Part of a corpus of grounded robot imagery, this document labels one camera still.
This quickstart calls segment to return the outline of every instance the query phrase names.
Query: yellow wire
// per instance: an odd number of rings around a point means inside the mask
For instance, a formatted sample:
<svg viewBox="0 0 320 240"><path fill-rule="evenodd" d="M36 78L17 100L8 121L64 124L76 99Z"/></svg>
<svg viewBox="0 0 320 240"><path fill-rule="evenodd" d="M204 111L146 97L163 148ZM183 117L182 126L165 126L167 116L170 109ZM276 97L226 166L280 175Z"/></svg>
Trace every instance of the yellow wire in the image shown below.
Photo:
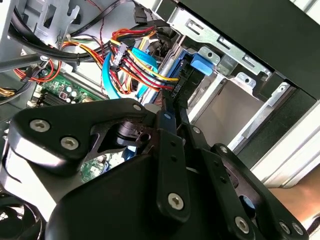
<svg viewBox="0 0 320 240"><path fill-rule="evenodd" d="M121 46L121 43L119 41L113 40L112 38L110 39L110 42L112 42L113 44L116 44L118 46Z"/></svg>
<svg viewBox="0 0 320 240"><path fill-rule="evenodd" d="M15 93L13 91L6 90L6 89L3 89L2 87L0 87L0 94L2 94L5 97L10 97L10 96L14 95Z"/></svg>
<svg viewBox="0 0 320 240"><path fill-rule="evenodd" d="M155 88L154 86L147 84L146 82L142 81L140 78L133 75L131 72L128 72L127 70L125 70L123 67L120 67L120 69L123 72L125 72L126 74L128 74L129 76L131 76L133 79L137 80L139 83L142 83L142 84L146 85L148 88L151 88L151 89L155 90L156 92L159 92L158 88Z"/></svg>
<svg viewBox="0 0 320 240"><path fill-rule="evenodd" d="M149 40L149 38L152 37L152 36L155 35L155 34L156 34L156 31L153 31L153 32L151 32L149 35L145 36L145 37L141 40L141 43L140 43L140 46L139 46L139 50L142 50L142 49L145 47L145 45L146 45L147 41Z"/></svg>
<svg viewBox="0 0 320 240"><path fill-rule="evenodd" d="M160 79L166 80L166 81L178 81L179 78L170 78L170 77L165 77L165 76L161 76L160 74L152 71L151 69L149 69L146 65L144 65L133 53L131 50L127 50L127 52L130 54L130 56L142 67L144 68L146 71L148 71L149 73L157 76Z"/></svg>
<svg viewBox="0 0 320 240"><path fill-rule="evenodd" d="M99 67L102 68L102 64L100 63L100 61L97 59L97 57L91 52L92 50L90 48L88 48L87 46L79 43L79 42L76 42L76 41L67 41L65 43L69 43L69 44L74 44L76 46L79 46L80 48L86 50L87 53L89 53L97 62L97 64L99 65Z"/></svg>

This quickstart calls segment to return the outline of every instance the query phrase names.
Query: cable connector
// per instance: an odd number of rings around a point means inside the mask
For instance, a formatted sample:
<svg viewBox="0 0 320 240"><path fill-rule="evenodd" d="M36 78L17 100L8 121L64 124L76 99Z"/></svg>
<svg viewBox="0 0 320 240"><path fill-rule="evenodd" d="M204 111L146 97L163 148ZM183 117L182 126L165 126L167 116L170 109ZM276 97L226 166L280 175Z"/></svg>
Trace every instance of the cable connector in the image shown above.
<svg viewBox="0 0 320 240"><path fill-rule="evenodd" d="M119 70L119 65L121 64L122 59L124 58L127 50L128 50L128 46L124 43L121 43L121 45L118 49L118 52L114 56L114 60L112 62L111 68L110 68L111 71L117 72Z"/></svg>
<svg viewBox="0 0 320 240"><path fill-rule="evenodd" d="M133 16L136 24L147 24L147 14L142 6L135 4Z"/></svg>

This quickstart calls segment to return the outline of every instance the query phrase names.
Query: blue plastic tab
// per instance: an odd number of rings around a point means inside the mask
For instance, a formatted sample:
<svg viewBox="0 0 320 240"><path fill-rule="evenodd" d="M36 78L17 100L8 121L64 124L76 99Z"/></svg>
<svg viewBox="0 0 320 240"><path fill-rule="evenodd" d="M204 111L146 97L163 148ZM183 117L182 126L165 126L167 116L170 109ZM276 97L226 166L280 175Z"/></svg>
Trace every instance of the blue plastic tab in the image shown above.
<svg viewBox="0 0 320 240"><path fill-rule="evenodd" d="M138 48L134 47L132 49L132 53L140 60L142 61L144 64L148 64L152 67L152 70L155 73L158 73L158 65L157 65L157 61L150 55L148 55L147 53L145 53L144 51L139 50ZM143 94L145 94L145 92L147 91L148 87L146 85L143 85L140 90L137 93L137 97L138 99L140 97L143 96Z"/></svg>
<svg viewBox="0 0 320 240"><path fill-rule="evenodd" d="M110 80L110 59L111 53L106 56L102 66L102 82L110 99L120 99L120 95L118 94L117 90Z"/></svg>
<svg viewBox="0 0 320 240"><path fill-rule="evenodd" d="M139 50L138 48L133 48L132 49L132 53L142 62L144 62L145 64L150 65L153 69L153 71L155 73L158 73L158 65L157 65L157 61L150 55L148 55L147 53L145 53L144 51Z"/></svg>
<svg viewBox="0 0 320 240"><path fill-rule="evenodd" d="M214 64L198 53L193 55L191 66L202 72L204 75L210 76L213 73Z"/></svg>

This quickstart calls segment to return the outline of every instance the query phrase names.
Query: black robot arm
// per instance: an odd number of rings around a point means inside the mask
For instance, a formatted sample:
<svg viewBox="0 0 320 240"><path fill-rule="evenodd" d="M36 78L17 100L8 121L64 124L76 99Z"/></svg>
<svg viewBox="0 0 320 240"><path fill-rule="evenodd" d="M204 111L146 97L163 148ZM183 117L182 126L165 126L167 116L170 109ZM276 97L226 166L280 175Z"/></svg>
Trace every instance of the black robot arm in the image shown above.
<svg viewBox="0 0 320 240"><path fill-rule="evenodd" d="M117 99L26 109L12 119L1 182L27 182L8 167L27 164L56 203L46 240L309 239L227 146L207 144L183 102L163 95L156 114ZM84 161L127 146L137 147L135 157L74 184Z"/></svg>

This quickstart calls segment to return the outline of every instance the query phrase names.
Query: screw head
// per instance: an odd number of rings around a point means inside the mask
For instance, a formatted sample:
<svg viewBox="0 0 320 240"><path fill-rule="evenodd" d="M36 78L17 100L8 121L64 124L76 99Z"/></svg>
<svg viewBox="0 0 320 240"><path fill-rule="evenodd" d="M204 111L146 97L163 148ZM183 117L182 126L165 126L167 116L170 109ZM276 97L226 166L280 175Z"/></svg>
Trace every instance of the screw head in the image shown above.
<svg viewBox="0 0 320 240"><path fill-rule="evenodd" d="M300 235L303 235L304 234L304 231L301 229L301 227L299 227L298 224L296 224L295 222L292 223L292 227L294 228L294 230L300 234Z"/></svg>
<svg viewBox="0 0 320 240"><path fill-rule="evenodd" d="M280 86L280 87L279 87L279 92L281 93L281 92L283 92L283 91L286 90L286 89L287 89L286 86Z"/></svg>
<svg viewBox="0 0 320 240"><path fill-rule="evenodd" d="M172 192L168 196L168 203L175 210L182 210L184 208L183 199L176 193Z"/></svg>
<svg viewBox="0 0 320 240"><path fill-rule="evenodd" d="M75 150L79 147L79 142L71 136L66 136L61 139L61 146L68 150Z"/></svg>
<svg viewBox="0 0 320 240"><path fill-rule="evenodd" d="M221 149L221 151L224 152L225 154L228 153L228 149L225 148L224 146L221 146L220 149Z"/></svg>
<svg viewBox="0 0 320 240"><path fill-rule="evenodd" d="M234 219L234 222L236 224L236 226L244 233L244 234L248 234L250 232L250 228L248 223L240 216L237 216Z"/></svg>
<svg viewBox="0 0 320 240"><path fill-rule="evenodd" d="M167 113L164 114L164 116L167 118L167 119L171 119L171 116Z"/></svg>
<svg viewBox="0 0 320 240"><path fill-rule="evenodd" d="M200 133L201 133L200 129L197 128L196 126L194 126L192 129L193 129L193 131L195 131L197 134L200 134Z"/></svg>
<svg viewBox="0 0 320 240"><path fill-rule="evenodd" d="M291 233L290 229L288 228L288 226L283 221L280 221L279 224L280 224L280 226L281 226L283 231L285 231L287 234Z"/></svg>
<svg viewBox="0 0 320 240"><path fill-rule="evenodd" d="M142 108L139 105L134 104L133 107L137 111L141 111L142 110Z"/></svg>
<svg viewBox="0 0 320 240"><path fill-rule="evenodd" d="M32 120L29 126L32 130L35 130L36 132L39 132L39 133L44 133L50 129L50 124L47 121L42 119Z"/></svg>
<svg viewBox="0 0 320 240"><path fill-rule="evenodd" d="M43 69L42 71L41 71L41 73L43 74L43 75L48 75L48 71L47 70L45 70L45 69Z"/></svg>

